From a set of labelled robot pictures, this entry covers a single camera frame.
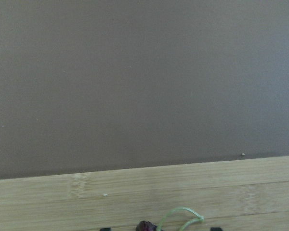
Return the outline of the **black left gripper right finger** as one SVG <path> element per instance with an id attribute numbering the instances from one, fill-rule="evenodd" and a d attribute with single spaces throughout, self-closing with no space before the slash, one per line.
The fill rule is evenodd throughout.
<path id="1" fill-rule="evenodd" d="M 221 227 L 210 227 L 210 231 L 223 231 Z"/>

